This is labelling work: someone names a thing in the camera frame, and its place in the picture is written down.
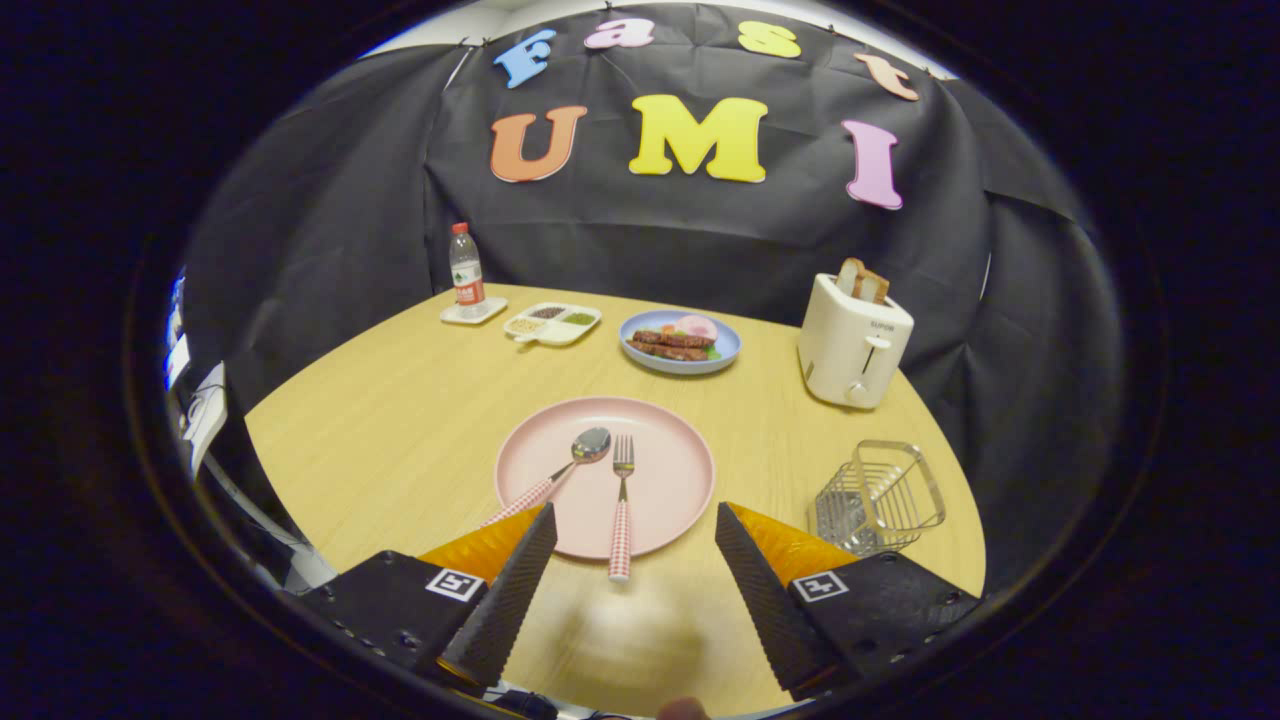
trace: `toast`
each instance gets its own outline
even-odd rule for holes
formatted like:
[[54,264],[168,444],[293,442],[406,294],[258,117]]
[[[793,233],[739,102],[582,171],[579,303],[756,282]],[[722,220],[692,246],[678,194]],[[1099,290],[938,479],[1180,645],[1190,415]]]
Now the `toast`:
[[870,270],[863,270],[858,274],[858,281],[854,282],[851,295],[867,302],[884,305],[884,296],[888,295],[888,281]]
[[858,258],[846,258],[845,263],[840,265],[840,275],[836,278],[836,288],[845,295],[854,293],[854,286],[858,283],[858,275],[867,272],[863,266],[863,261]]
[[884,296],[888,295],[888,281],[868,270],[858,258],[846,258],[840,265],[836,288],[850,297],[884,305]]

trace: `black fabric backdrop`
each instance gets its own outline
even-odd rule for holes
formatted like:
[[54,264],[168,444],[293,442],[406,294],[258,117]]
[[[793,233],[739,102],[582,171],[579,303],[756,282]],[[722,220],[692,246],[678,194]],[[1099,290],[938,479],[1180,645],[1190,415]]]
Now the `black fabric backdrop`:
[[431,296],[422,158],[457,47],[361,60],[228,173],[187,256],[192,377],[227,361],[247,413],[297,372]]
[[[655,22],[654,42],[582,46],[625,17]],[[736,28],[748,19],[791,29],[803,54],[742,49]],[[543,27],[557,31],[547,69],[508,90],[494,58]],[[886,92],[854,53],[887,58],[920,100]],[[631,174],[641,122],[631,101],[653,94],[676,95],[699,120],[724,97],[768,105],[765,181],[714,179],[705,161],[691,176],[678,165]],[[563,105],[589,110],[567,164],[538,182],[494,177],[493,122],[534,113],[524,155],[538,158],[545,113]],[[900,210],[845,192],[856,167],[845,119],[897,136]],[[324,352],[447,291],[457,220],[471,223],[490,282],[790,324],[803,320],[814,273],[865,260],[916,320],[902,369],[973,486],[991,591],[1051,547],[1108,460],[1124,347],[1082,204],[980,92],[860,42],[764,13],[652,5],[470,51],[361,60],[276,123],[212,200],[188,259],[193,354],[227,359],[251,409]]]

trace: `toaster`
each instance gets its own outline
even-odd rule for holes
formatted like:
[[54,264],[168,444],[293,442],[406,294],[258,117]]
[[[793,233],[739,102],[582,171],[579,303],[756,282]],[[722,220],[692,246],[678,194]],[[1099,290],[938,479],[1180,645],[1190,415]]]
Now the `toaster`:
[[809,392],[836,405],[881,404],[902,360],[915,320],[897,302],[868,302],[841,292],[836,277],[813,278],[796,348]]

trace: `white wall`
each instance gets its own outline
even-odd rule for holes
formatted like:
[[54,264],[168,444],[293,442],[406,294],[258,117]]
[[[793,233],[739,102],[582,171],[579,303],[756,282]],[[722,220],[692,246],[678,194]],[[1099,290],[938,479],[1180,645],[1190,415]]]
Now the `white wall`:
[[[690,0],[614,0],[613,6],[687,1]],[[897,55],[918,68],[928,68],[929,73],[934,77],[942,79],[955,78],[955,74],[950,70],[915,49],[908,47],[861,20],[813,0],[718,0],[705,4],[773,13],[822,28],[835,26],[836,32],[840,35],[852,37],[886,53]],[[488,3],[486,0],[480,0],[458,10],[431,18],[378,46],[370,55],[412,45],[456,44],[463,36],[470,36],[466,41],[467,45],[480,45],[484,37],[500,37],[564,15],[603,9],[604,0],[531,0],[524,6],[518,5],[521,3],[512,0],[489,0]]]
[[497,28],[507,20],[511,13],[498,8],[485,8],[481,3],[465,5],[456,10],[435,15],[387,42],[374,47],[369,55],[412,47],[413,45],[457,45],[463,37],[467,45],[480,45],[484,37],[498,37]]

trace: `sausage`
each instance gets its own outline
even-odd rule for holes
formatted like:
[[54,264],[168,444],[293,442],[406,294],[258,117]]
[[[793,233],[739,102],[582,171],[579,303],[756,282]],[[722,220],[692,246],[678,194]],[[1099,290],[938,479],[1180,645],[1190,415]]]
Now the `sausage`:
[[640,342],[636,340],[628,340],[627,345],[635,347],[645,355],[655,355],[658,357],[666,357],[667,360],[707,360],[707,351],[700,347],[671,347],[667,345],[655,345],[652,342]]
[[696,334],[655,333],[652,331],[636,331],[631,340],[649,345],[666,345],[668,347],[707,347],[716,342],[709,337]]

